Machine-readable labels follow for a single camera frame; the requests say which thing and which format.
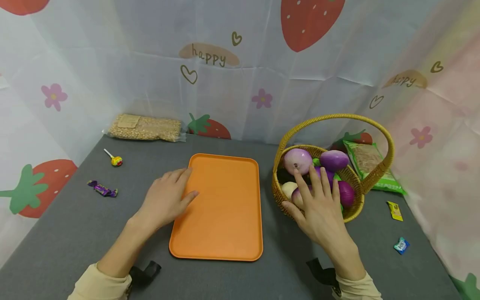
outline wicker basket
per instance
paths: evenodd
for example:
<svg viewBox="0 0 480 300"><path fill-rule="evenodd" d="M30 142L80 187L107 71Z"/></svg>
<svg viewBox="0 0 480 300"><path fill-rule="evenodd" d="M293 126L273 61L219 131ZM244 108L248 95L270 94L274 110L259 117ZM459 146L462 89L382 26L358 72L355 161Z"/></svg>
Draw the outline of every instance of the wicker basket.
<svg viewBox="0 0 480 300"><path fill-rule="evenodd" d="M275 161L273 166L272 191L273 191L273 195L275 197L275 201L277 205L282 209L285 215L291 217L281 205L283 201L289 201L287 196L285 196L285 194L282 192L280 183L278 182L278 178L276 176L276 171L278 169L278 165L281 159L283 158L285 153L287 153L289 150L293 148L300 148L300 149L307 150L310 153L310 155L314 157L319 157L322 152L325 152L327 150L317 146L312 146L312 145L295 145L287 149L285 149L285 146L287 145L289 139L294 134L296 134L300 129L303 129L310 124L320 122L323 120L328 120L328 119L354 119L354 120L360 120L360 121L369 123L370 125L373 125L376 128L378 128L385 135L385 138L387 139L387 142L388 142L387 155L385 156L383 161L364 180L360 181L359 177L350 166L347 166L337 172L340 178L343 181L348 182L352 186L352 188L355 190L355 201L352 207L345 208L343 210L343 219L345 223L347 223L355 219L359 215L359 213L363 208L363 203L365 202L364 195L378 182L378 180L380 180L380 178L390 168L393 162L395 148L394 148L393 140L392 140L392 137L390 136L390 133L382 125L380 125L379 123L369 118L359 116L359 115L352 115L352 114L333 114L333 115L326 115L326 116L307 120L295 126L294 128L290 129L290 131L287 132L287 134L285 134L282 140L280 141L280 144L278 145L278 149L276 151Z"/></svg>

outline orange tray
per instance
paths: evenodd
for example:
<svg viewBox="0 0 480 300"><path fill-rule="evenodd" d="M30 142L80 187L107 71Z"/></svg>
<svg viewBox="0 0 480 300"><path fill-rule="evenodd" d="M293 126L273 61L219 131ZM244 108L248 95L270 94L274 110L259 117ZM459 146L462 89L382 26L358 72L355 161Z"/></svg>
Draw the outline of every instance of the orange tray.
<svg viewBox="0 0 480 300"><path fill-rule="evenodd" d="M199 195L175 220L169 249L191 259L256 261L263 253L258 164L250 158L195 154L185 194Z"/></svg>

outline green snack bag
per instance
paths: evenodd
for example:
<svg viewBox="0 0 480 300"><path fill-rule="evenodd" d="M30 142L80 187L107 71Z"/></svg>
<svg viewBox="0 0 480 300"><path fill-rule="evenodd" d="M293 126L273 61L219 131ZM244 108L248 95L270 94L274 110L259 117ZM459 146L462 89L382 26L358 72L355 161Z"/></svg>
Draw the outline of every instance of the green snack bag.
<svg viewBox="0 0 480 300"><path fill-rule="evenodd" d="M380 151L378 151L377 144L357 144L354 142L343 141L347 148L350 161L355 168L360 179L365 177L373 171L373 169L383 160ZM373 186L374 190L398 192L405 194L400 184L395 180L392 173L387 171L382 178Z"/></svg>

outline sleeve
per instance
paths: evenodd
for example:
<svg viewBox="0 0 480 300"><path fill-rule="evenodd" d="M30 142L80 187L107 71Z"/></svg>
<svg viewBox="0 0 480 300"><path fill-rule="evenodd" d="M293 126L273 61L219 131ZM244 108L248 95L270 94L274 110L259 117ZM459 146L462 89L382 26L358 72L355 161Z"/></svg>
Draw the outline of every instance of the sleeve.
<svg viewBox="0 0 480 300"><path fill-rule="evenodd" d="M337 300L382 300L382 295L373 284L373 280L368 273L364 279L358 281L351 281L338 276L336 280L342 291L341 296L333 293Z"/></svg>
<svg viewBox="0 0 480 300"><path fill-rule="evenodd" d="M114 278L107 276L91 264L80 279L67 300L125 300L126 290L132 278Z"/></svg>

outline gray tablecloth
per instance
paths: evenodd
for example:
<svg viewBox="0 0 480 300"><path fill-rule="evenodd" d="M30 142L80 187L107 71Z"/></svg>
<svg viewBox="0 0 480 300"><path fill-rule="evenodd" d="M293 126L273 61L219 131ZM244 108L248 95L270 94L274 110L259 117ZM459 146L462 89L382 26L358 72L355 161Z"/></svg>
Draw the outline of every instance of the gray tablecloth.
<svg viewBox="0 0 480 300"><path fill-rule="evenodd" d="M123 166L113 168L103 148L123 157ZM253 263L176 259L168 251L172 225L165 226L149 240L136 264L143 269L154 260L162 270L150 286L132 293L130 299L332 299L331 289L318 283L305 264L314 257L323 267L331 267L331 262L273 199L276 149L275 145L191 135L186 143L175 144L104 136L0 270L0 299L67 298L87 266L102 257L140 207L152 181L187 166L195 153L243 156L258 162L263 255ZM103 198L86 185L88 180L119 188L120 193L117 198ZM404 222L390 217L386 201L398 203ZM369 192L363 211L347 228L384 299L460 299L401 195ZM410 242L405 255L393 249L399 237Z"/></svg>

